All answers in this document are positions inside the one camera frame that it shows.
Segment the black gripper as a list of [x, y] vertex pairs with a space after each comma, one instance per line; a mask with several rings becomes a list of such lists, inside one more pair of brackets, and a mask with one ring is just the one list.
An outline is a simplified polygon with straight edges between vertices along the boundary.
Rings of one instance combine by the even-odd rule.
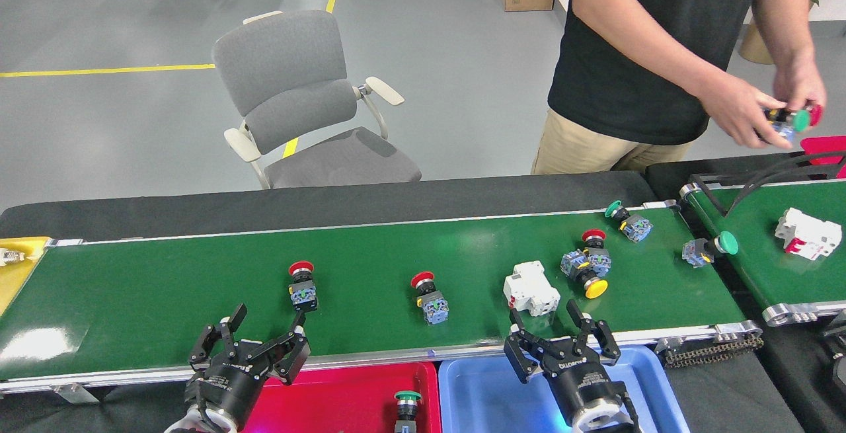
[[[574, 299], [568, 300], [567, 312], [579, 328], [571, 349], [563, 357], [553, 355], [550, 340], [529, 333], [517, 309], [510, 309], [510, 333], [504, 341], [504, 353], [518, 379], [528, 384], [529, 377], [541, 365], [554, 400], [569, 427], [606, 427], [613, 422], [625, 423], [623, 401], [617, 384], [610, 379], [602, 364], [616, 364], [621, 357], [619, 346], [607, 322], [594, 321], [580, 310]], [[599, 355], [588, 348], [588, 337], [598, 340]]]
[[[311, 354], [304, 330], [305, 312], [296, 313], [284, 335], [260, 346], [235, 346], [235, 333], [247, 312], [244, 303], [240, 303], [232, 315], [203, 328], [188, 354], [188, 363], [203, 364], [210, 360], [211, 363], [188, 382], [185, 391], [188, 406], [198, 405], [197, 397], [202, 396], [209, 409], [223, 409], [230, 415], [249, 415], [268, 377], [279, 379], [287, 387], [293, 384]], [[212, 349], [220, 340], [225, 343], [224, 350], [211, 359]]]

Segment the person's right hand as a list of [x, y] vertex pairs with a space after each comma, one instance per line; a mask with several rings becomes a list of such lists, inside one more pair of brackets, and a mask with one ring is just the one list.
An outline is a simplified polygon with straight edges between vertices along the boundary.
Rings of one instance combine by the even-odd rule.
[[791, 149], [764, 116], [764, 110], [780, 110], [785, 102], [765, 95], [746, 81], [719, 71], [706, 78], [697, 96], [708, 116], [732, 140], [748, 149]]

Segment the person's left hand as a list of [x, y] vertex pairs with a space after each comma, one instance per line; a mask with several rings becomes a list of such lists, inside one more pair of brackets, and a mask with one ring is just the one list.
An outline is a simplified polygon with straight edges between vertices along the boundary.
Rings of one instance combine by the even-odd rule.
[[806, 106], [827, 108], [827, 89], [817, 68], [815, 54], [773, 56], [775, 76], [773, 98], [783, 102], [789, 110]]

